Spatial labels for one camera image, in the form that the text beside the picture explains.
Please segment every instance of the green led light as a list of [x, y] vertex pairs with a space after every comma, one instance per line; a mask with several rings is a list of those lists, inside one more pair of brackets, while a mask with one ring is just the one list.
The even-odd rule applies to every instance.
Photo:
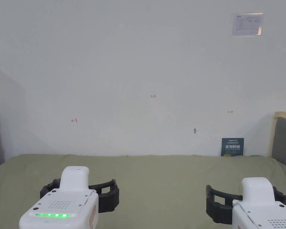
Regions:
[[69, 217], [70, 215], [67, 215], [67, 214], [35, 214], [36, 216], [49, 216], [49, 217], [61, 217], [61, 218], [66, 218], [66, 217]]

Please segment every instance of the sticker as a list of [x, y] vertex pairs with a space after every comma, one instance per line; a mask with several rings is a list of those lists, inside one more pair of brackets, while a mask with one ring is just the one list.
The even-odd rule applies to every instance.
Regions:
[[96, 206], [94, 205], [93, 211], [92, 211], [91, 216], [90, 216], [90, 219], [89, 219], [90, 229], [93, 229], [92, 221], [93, 221], [93, 219], [94, 219], [95, 212], [96, 212]]
[[243, 138], [223, 138], [221, 141], [221, 156], [238, 156], [244, 154]]
[[257, 36], [262, 32], [263, 13], [233, 14], [233, 36]]

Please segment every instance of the gray cushion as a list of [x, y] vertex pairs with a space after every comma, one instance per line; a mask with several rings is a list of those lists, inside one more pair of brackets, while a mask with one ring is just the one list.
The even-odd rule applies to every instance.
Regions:
[[286, 165], [286, 118], [279, 117], [275, 126], [272, 157]]

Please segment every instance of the white wall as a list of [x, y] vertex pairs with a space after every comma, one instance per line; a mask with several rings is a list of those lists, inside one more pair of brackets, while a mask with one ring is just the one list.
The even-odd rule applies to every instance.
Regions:
[[[231, 14], [252, 12], [262, 36], [231, 37]], [[223, 137], [267, 155], [275, 111], [286, 0], [0, 1], [1, 161], [219, 155]]]

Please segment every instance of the dark blue poster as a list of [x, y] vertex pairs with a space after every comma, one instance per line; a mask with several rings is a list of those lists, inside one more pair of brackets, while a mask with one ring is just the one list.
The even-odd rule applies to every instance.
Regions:
[[221, 156], [239, 156], [244, 154], [243, 138], [223, 138], [221, 141]]

